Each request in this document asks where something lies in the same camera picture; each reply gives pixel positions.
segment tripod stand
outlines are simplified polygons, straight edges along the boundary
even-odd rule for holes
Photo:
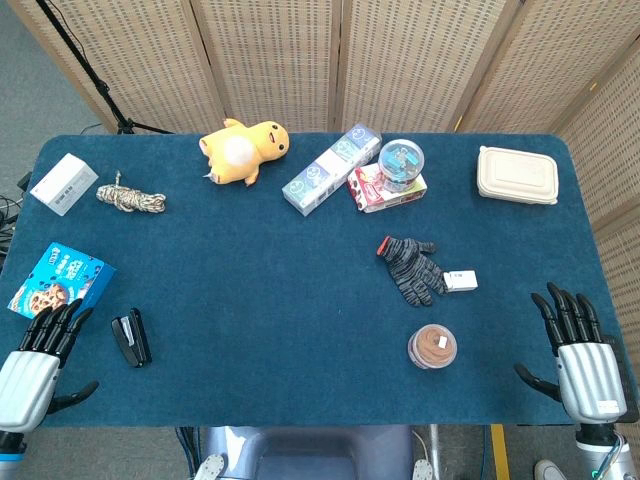
[[[118,134],[132,134],[134,133],[134,128],[142,128],[144,130],[149,130],[150,132],[156,133],[172,133],[161,128],[151,127],[149,125],[135,122],[130,118],[126,118],[122,111],[118,108],[116,103],[113,101],[113,98],[111,98],[111,95],[109,94],[109,86],[107,85],[107,83],[98,76],[91,64],[87,61],[86,57],[80,52],[80,50],[78,50],[76,44],[73,42],[58,18],[51,11],[49,5],[47,5],[47,0],[36,0],[36,3],[40,6],[56,31],[60,34],[60,36],[64,40],[64,43],[67,44],[67,47],[69,47],[71,53],[73,53],[73,56],[76,57],[76,60],[78,60],[84,71],[87,73],[87,75],[95,85],[98,93],[102,96],[104,101],[107,102],[107,105],[109,105],[113,116],[116,117],[116,120],[118,121]]]

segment yellow floor tape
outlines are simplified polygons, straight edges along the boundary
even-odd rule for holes
[[[504,442],[502,425],[491,425],[491,443],[493,445],[493,460],[496,464],[496,480],[509,480],[507,445]]]

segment sneaker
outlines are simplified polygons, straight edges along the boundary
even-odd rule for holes
[[[550,460],[540,460],[534,469],[535,480],[567,480],[558,466]]]

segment blue tablecloth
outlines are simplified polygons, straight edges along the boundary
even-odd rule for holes
[[[555,380],[532,291],[549,280],[586,293],[605,333],[619,326],[566,145],[548,135],[405,134],[426,155],[422,200],[363,214],[346,187],[307,218],[281,188],[339,134],[293,134],[285,158],[257,184],[214,185],[196,135],[63,136],[42,149],[33,182],[67,152],[99,180],[58,217],[26,197],[0,279],[7,304],[51,241],[117,268],[59,382],[69,393],[101,382],[82,405],[47,425],[344,425],[568,423],[562,407],[512,369],[524,362]],[[481,145],[551,155],[559,202],[523,205],[478,195]],[[122,183],[167,195],[160,215],[126,214],[95,199]],[[409,306],[376,249],[385,235],[434,241],[445,270],[475,269],[479,288]],[[144,317],[153,363],[130,368],[110,321],[131,306]],[[2,315],[0,354],[28,321]],[[422,371],[411,334],[446,325],[455,362]]]

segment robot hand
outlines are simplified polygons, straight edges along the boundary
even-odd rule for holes
[[[547,288],[557,310],[533,293],[542,313],[559,384],[534,376],[522,364],[516,373],[531,388],[561,402],[567,414],[580,424],[576,441],[583,457],[583,477],[596,480],[635,480],[628,443],[613,423],[627,411],[620,372],[613,349],[602,340],[591,302],[581,294],[574,298],[553,283]]]
[[[72,320],[81,303],[78,299],[69,306],[40,312],[18,349],[4,362],[0,370],[0,452],[2,438],[17,438],[8,433],[31,432],[46,414],[76,405],[98,388],[98,382],[93,381],[78,393],[53,398],[76,336],[92,312],[87,309]]]

